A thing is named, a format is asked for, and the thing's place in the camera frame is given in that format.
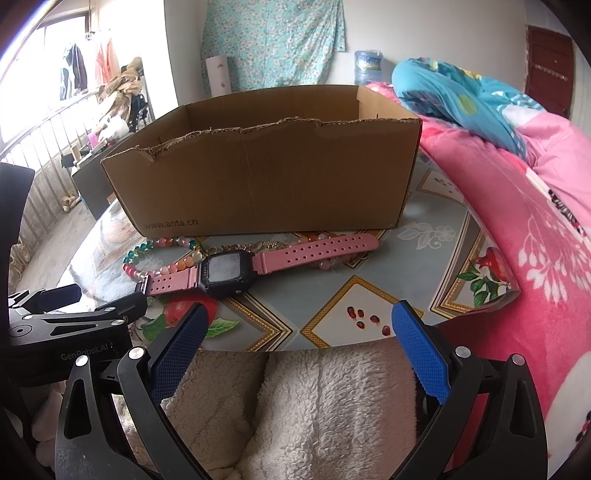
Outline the pink strap digital watch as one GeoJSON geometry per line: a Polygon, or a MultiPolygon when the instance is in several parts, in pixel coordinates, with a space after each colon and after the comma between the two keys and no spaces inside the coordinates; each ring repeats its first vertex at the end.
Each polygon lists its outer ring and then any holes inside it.
{"type": "Polygon", "coordinates": [[[163,238],[146,242],[131,251],[124,260],[123,271],[136,281],[135,290],[146,296],[159,296],[188,290],[200,290],[214,298],[242,293],[260,276],[304,265],[329,266],[332,261],[372,252],[379,240],[369,233],[322,236],[314,241],[298,241],[278,249],[263,247],[230,247],[219,253],[205,255],[194,238],[179,241],[163,238]],[[190,255],[152,272],[143,272],[133,261],[151,247],[184,245],[190,255]]]}

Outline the grey cabinet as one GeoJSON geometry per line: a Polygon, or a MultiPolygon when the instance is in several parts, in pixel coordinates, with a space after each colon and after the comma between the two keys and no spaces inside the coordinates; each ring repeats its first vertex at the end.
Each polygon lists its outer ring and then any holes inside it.
{"type": "Polygon", "coordinates": [[[91,153],[72,169],[71,178],[82,201],[95,220],[99,220],[108,209],[108,197],[113,188],[102,168],[101,161],[113,154],[116,146],[105,147],[100,152],[91,153]]]}

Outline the metal balcony railing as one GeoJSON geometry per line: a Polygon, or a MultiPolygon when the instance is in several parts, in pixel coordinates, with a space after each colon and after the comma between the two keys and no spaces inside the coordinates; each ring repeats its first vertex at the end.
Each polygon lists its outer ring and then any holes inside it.
{"type": "Polygon", "coordinates": [[[3,163],[34,171],[19,234],[19,242],[29,252],[81,201],[72,179],[74,168],[62,164],[67,160],[78,163],[89,150],[89,135],[100,116],[95,93],[73,97],[1,152],[3,163]]]}

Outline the fruit pattern table cover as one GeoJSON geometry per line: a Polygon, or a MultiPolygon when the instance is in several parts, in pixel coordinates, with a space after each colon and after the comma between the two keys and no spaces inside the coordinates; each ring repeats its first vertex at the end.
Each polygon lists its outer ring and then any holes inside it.
{"type": "MultiPolygon", "coordinates": [[[[520,294],[501,251],[443,170],[420,150],[399,226],[372,230],[380,246],[322,272],[276,272],[243,295],[217,303],[217,351],[272,352],[353,345],[394,336],[391,312],[407,300],[428,325],[495,311],[520,294]]],[[[65,311],[93,310],[127,295],[134,282],[125,255],[145,240],[114,202],[75,253],[58,286],[77,284],[81,300],[65,311]]]]}

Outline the pile of clothes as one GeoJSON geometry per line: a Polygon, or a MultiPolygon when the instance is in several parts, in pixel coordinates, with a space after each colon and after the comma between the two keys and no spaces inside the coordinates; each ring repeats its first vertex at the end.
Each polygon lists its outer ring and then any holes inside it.
{"type": "Polygon", "coordinates": [[[119,75],[100,87],[98,103],[105,108],[99,120],[101,126],[119,117],[126,122],[128,130],[135,133],[140,121],[147,123],[149,103],[143,93],[143,80],[142,59],[135,57],[119,75]]]}

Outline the hanging dark jacket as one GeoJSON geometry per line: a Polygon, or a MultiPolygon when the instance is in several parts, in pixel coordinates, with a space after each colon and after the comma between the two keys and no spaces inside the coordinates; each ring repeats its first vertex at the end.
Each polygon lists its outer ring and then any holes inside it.
{"type": "Polygon", "coordinates": [[[60,99],[66,100],[88,87],[87,71],[82,52],[76,44],[64,51],[60,66],[60,99]]]}

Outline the hanging pink garment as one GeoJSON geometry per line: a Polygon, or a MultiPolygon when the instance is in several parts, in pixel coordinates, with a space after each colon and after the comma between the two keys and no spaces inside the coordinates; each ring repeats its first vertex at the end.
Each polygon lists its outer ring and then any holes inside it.
{"type": "Polygon", "coordinates": [[[99,85],[108,84],[120,74],[119,63],[111,40],[98,47],[95,77],[99,85]]]}

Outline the brown cardboard box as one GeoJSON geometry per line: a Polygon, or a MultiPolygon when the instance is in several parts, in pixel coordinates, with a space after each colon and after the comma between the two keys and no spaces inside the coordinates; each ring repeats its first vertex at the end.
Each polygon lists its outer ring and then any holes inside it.
{"type": "Polygon", "coordinates": [[[180,106],[102,167],[148,238],[389,229],[421,133],[366,87],[277,87],[180,106]]]}

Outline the blue patterned quilt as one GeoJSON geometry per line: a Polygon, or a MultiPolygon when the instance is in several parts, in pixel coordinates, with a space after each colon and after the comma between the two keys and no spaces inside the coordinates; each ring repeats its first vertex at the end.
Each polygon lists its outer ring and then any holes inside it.
{"type": "Polygon", "coordinates": [[[500,80],[427,57],[399,63],[392,85],[408,110],[455,123],[523,160],[528,150],[518,127],[544,110],[500,80]]]}

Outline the dark red door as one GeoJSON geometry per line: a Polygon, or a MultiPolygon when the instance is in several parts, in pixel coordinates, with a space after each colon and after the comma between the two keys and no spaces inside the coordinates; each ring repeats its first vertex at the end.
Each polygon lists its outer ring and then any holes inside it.
{"type": "Polygon", "coordinates": [[[574,51],[566,35],[527,28],[525,93],[549,112],[569,118],[574,88],[574,51]]]}

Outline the teal floral wall cloth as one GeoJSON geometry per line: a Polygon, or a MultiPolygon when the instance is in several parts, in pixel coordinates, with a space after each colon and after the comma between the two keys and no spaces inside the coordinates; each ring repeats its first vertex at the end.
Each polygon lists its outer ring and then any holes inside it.
{"type": "Polygon", "coordinates": [[[209,1],[201,58],[228,60],[232,91],[325,84],[346,51],[341,1],[209,1]]]}

